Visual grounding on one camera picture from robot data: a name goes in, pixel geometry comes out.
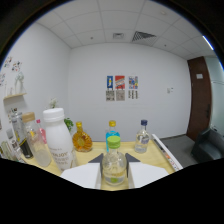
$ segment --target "label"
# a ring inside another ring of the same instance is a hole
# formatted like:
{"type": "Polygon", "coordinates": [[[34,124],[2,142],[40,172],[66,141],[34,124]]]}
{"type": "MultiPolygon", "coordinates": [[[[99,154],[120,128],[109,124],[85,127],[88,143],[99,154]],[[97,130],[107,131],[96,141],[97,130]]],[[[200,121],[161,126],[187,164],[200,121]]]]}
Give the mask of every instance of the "label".
{"type": "Polygon", "coordinates": [[[61,148],[50,148],[51,155],[61,171],[75,167],[75,150],[65,152],[61,148]]]}

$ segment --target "door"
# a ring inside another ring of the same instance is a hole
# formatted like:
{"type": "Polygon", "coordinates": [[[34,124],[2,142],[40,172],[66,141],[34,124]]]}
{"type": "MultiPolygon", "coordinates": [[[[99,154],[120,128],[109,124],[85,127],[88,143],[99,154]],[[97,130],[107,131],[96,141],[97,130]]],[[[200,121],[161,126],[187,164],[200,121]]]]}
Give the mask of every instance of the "door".
{"type": "Polygon", "coordinates": [[[191,76],[191,114],[187,136],[193,141],[209,126],[211,115],[211,81],[204,57],[188,60],[191,76]]]}

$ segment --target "bottle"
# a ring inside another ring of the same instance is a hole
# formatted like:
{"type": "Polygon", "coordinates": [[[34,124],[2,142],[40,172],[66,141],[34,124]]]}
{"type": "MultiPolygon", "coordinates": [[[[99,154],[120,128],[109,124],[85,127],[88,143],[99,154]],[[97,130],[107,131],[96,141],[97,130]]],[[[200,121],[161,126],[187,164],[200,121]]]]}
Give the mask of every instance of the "bottle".
{"type": "Polygon", "coordinates": [[[64,109],[53,108],[43,111],[46,123],[46,139],[51,155],[61,171],[76,166],[76,155],[71,135],[65,125],[64,109]]]}
{"type": "Polygon", "coordinates": [[[40,130],[40,133],[41,133],[42,139],[44,141],[44,144],[47,144],[46,131],[41,127],[40,119],[36,120],[36,122],[37,122],[38,128],[40,130]]]}
{"type": "Polygon", "coordinates": [[[76,122],[77,132],[73,135],[72,141],[78,152],[89,152],[92,149],[92,139],[83,131],[82,122],[76,122]]]}
{"type": "Polygon", "coordinates": [[[30,150],[30,147],[25,137],[24,124],[22,122],[22,112],[17,117],[14,116],[12,118],[12,126],[14,129],[16,140],[23,152],[23,155],[25,156],[26,159],[32,159],[33,154],[30,150]]]}
{"type": "Polygon", "coordinates": [[[21,158],[22,152],[21,152],[21,149],[20,149],[18,143],[14,139],[12,128],[9,128],[8,130],[6,130],[6,134],[8,136],[9,142],[12,146],[12,150],[13,150],[13,153],[14,153],[17,161],[21,162],[21,163],[25,163],[24,160],[21,158]]]}
{"type": "Polygon", "coordinates": [[[136,135],[135,152],[144,153],[147,151],[148,142],[151,139],[146,131],[147,120],[141,120],[141,130],[136,135]]]}
{"type": "Polygon", "coordinates": [[[106,183],[116,186],[125,180],[127,160],[121,152],[118,152],[120,148],[119,136],[110,136],[107,141],[109,152],[102,160],[103,175],[106,183]]]}
{"type": "Polygon", "coordinates": [[[116,126],[116,121],[110,120],[109,121],[109,130],[106,133],[106,147],[107,147],[107,152],[109,152],[107,138],[110,137],[110,136],[119,136],[120,137],[120,134],[119,134],[119,132],[116,131],[115,126],[116,126]]]}
{"type": "Polygon", "coordinates": [[[17,161],[14,155],[12,154],[7,141],[2,142],[1,148],[2,148],[5,159],[11,160],[11,161],[17,161]]]}
{"type": "Polygon", "coordinates": [[[37,163],[42,167],[47,167],[51,163],[51,156],[45,148],[39,127],[35,122],[35,114],[28,112],[22,115],[25,136],[30,146],[31,152],[37,163]]]}

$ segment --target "wooden table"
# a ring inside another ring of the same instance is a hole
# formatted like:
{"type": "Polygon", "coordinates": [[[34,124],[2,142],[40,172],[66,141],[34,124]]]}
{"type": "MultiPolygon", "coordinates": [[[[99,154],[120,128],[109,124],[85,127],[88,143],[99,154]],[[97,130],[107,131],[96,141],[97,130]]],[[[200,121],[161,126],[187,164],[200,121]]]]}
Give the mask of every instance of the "wooden table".
{"type": "MultiPolygon", "coordinates": [[[[149,141],[147,151],[143,154],[136,153],[134,151],[134,145],[135,145],[135,142],[121,142],[121,146],[120,146],[119,151],[122,152],[124,155],[125,155],[125,153],[129,153],[130,155],[139,159],[142,163],[164,168],[164,169],[166,169],[166,171],[169,174],[172,174],[172,173],[175,172],[173,167],[170,165],[170,163],[164,157],[161,150],[158,148],[158,146],[155,144],[154,141],[152,141],[152,140],[149,141]]],[[[77,152],[76,151],[77,165],[80,166],[80,165],[87,164],[90,160],[99,156],[101,153],[106,154],[106,143],[105,142],[93,142],[93,148],[90,152],[85,153],[85,152],[77,152]]],[[[53,158],[52,158],[52,161],[51,161],[50,165],[46,168],[39,166],[37,164],[35,158],[26,159],[22,155],[22,159],[25,162],[27,162],[27,164],[39,167],[39,168],[41,168],[45,171],[48,171],[52,174],[55,174],[56,176],[61,175],[61,171],[58,169],[58,167],[57,167],[56,163],[54,162],[53,158]]],[[[116,186],[116,187],[108,185],[105,182],[104,178],[102,178],[101,189],[102,190],[109,190],[109,191],[128,189],[127,176],[125,178],[125,181],[120,186],[116,186]]]]}

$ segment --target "floor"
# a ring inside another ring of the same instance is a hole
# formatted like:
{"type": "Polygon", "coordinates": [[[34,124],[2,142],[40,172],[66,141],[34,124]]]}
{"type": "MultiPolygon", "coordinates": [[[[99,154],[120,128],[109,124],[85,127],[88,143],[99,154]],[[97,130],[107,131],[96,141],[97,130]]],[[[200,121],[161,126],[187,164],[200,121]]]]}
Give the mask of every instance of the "floor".
{"type": "Polygon", "coordinates": [[[188,138],[186,135],[171,138],[161,138],[160,140],[164,145],[166,145],[166,147],[175,156],[183,168],[198,164],[198,162],[190,154],[194,145],[194,141],[188,138]]]}

